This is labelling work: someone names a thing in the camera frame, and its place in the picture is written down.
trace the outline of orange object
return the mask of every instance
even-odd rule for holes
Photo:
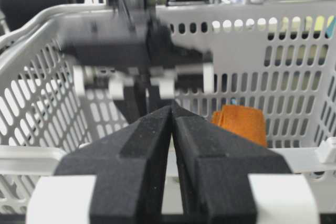
[[[218,125],[219,117],[220,117],[220,111],[215,111],[215,112],[212,114],[212,120],[211,120],[211,122],[212,122],[213,124]]]
[[[224,105],[221,111],[214,112],[212,122],[253,143],[267,147],[266,124],[261,110],[238,105]]]

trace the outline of white plastic part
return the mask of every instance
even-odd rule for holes
[[[323,164],[336,163],[336,137],[329,137],[322,141],[316,149],[317,157]]]
[[[42,177],[28,204],[26,224],[89,224],[95,175]]]
[[[88,146],[88,145],[90,145],[91,143],[84,143],[84,144],[81,144],[81,145],[79,145],[78,146],[78,148],[80,149],[80,148],[84,148],[85,146]]]
[[[0,145],[0,174],[50,176],[64,155],[59,148]]]
[[[314,196],[303,175],[249,174],[257,224],[319,224]]]
[[[113,100],[124,99],[124,87],[131,87],[134,85],[134,80],[131,76],[122,72],[116,72],[109,79],[109,92]]]
[[[323,163],[318,156],[319,147],[312,148],[273,148],[282,155],[293,173],[320,172],[336,170],[336,162]]]
[[[75,93],[79,97],[85,96],[85,79],[81,66],[73,67]]]
[[[205,94],[214,92],[214,65],[212,63],[203,64],[203,88]]]
[[[151,78],[151,85],[159,86],[161,99],[174,99],[176,70],[164,70],[164,74]]]
[[[121,79],[110,78],[109,91],[114,100],[124,100],[124,83]]]

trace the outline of white plastic basket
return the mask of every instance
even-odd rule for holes
[[[214,53],[216,92],[181,90],[176,100],[210,119],[235,99],[263,110],[270,148],[318,146],[336,135],[336,43],[332,34],[326,36],[336,0],[247,3],[157,9],[177,44]],[[57,51],[66,20],[88,11],[112,12],[103,9],[53,7],[0,39],[0,48],[15,41],[0,57],[1,144],[70,152],[127,125],[108,92],[88,91],[80,100],[75,96],[73,62]],[[106,74],[108,69],[97,71]],[[0,175],[2,213],[25,211],[30,193],[22,192],[31,192],[35,180],[18,177],[20,183],[10,174]],[[321,171],[307,177],[317,191],[319,210],[335,211],[336,174]]]

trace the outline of white connector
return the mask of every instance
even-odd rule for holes
[[[336,162],[336,137],[322,141],[315,150],[319,161],[323,164]]]

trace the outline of robotic arm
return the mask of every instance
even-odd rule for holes
[[[62,51],[79,63],[74,68],[78,95],[87,89],[109,89],[131,123],[170,103],[177,88],[213,92],[212,53],[175,45],[170,29],[155,15],[153,0],[108,0],[108,4],[118,13],[76,20],[60,43]],[[112,71],[101,75],[95,67]]]

